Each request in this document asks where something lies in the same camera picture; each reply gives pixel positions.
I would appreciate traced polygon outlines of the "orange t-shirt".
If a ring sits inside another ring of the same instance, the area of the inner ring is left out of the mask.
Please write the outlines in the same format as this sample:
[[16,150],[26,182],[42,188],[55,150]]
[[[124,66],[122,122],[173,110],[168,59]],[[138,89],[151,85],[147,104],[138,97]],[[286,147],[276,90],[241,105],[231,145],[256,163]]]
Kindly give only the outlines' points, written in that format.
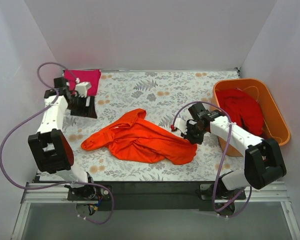
[[147,112],[138,108],[85,139],[81,148],[107,148],[119,160],[154,164],[168,159],[174,165],[190,163],[197,145],[145,120]]

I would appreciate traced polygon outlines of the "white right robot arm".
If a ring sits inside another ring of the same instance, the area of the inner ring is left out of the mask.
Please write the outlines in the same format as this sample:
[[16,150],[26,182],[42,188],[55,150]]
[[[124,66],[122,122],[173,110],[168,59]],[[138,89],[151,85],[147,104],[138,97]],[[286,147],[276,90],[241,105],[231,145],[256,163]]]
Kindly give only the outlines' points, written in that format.
[[191,144],[202,144],[204,135],[211,133],[225,140],[226,147],[234,147],[244,158],[243,169],[216,177],[214,195],[225,197],[246,187],[260,190],[287,174],[279,143],[274,138],[253,135],[232,122],[224,110],[210,111],[199,101],[193,102],[188,111],[192,118],[183,123],[184,139]]

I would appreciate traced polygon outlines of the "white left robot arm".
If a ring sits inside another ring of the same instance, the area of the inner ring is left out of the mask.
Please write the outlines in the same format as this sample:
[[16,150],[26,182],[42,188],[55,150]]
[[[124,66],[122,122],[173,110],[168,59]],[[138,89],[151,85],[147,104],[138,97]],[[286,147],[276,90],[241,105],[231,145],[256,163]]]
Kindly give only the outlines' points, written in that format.
[[93,178],[75,163],[73,150],[62,132],[66,110],[77,117],[97,118],[95,98],[88,95],[90,82],[75,80],[75,87],[64,78],[54,79],[54,89],[46,90],[44,112],[36,132],[28,137],[28,145],[41,172],[57,175],[67,182],[75,196],[92,200],[97,195]]

